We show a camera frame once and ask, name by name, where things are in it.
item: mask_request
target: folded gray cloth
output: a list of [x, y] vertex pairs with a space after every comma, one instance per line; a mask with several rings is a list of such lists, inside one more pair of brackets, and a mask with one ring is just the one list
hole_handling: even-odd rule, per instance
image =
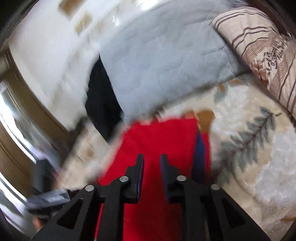
[[238, 0], [171, 1], [119, 31], [100, 54], [125, 116], [137, 118], [247, 71], [210, 25], [219, 13], [243, 5]]

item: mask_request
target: light blue fabric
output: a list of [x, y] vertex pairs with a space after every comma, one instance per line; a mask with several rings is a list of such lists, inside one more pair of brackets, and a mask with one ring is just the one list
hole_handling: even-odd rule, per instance
[[123, 28], [101, 50], [116, 98], [128, 119], [246, 72], [211, 27], [219, 13], [246, 5], [239, 0], [176, 0]]

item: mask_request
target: striped fabric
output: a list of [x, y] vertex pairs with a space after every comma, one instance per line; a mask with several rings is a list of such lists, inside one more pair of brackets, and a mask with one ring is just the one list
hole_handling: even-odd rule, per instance
[[279, 34], [269, 17], [252, 7], [223, 12], [213, 19], [212, 25], [296, 117], [295, 40]]

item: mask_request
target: gray cloth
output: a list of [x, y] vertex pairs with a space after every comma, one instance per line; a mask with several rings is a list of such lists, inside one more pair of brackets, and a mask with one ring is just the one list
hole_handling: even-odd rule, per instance
[[155, 111], [196, 88], [247, 71], [210, 23], [233, 0], [176, 0], [134, 20], [101, 50], [128, 119]]

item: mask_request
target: leaf pattern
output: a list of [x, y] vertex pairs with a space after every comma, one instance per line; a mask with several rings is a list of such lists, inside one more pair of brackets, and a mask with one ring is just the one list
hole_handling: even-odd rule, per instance
[[239, 131], [238, 136], [231, 136], [232, 142], [222, 142], [222, 154], [225, 157], [226, 164], [221, 175], [229, 175], [234, 169], [234, 165], [244, 171], [246, 164], [258, 163], [258, 146], [264, 149], [264, 142], [269, 142], [269, 129], [275, 130], [275, 117], [281, 115], [274, 114], [265, 107], [260, 108], [262, 116], [255, 117], [254, 122], [247, 122], [248, 131]]

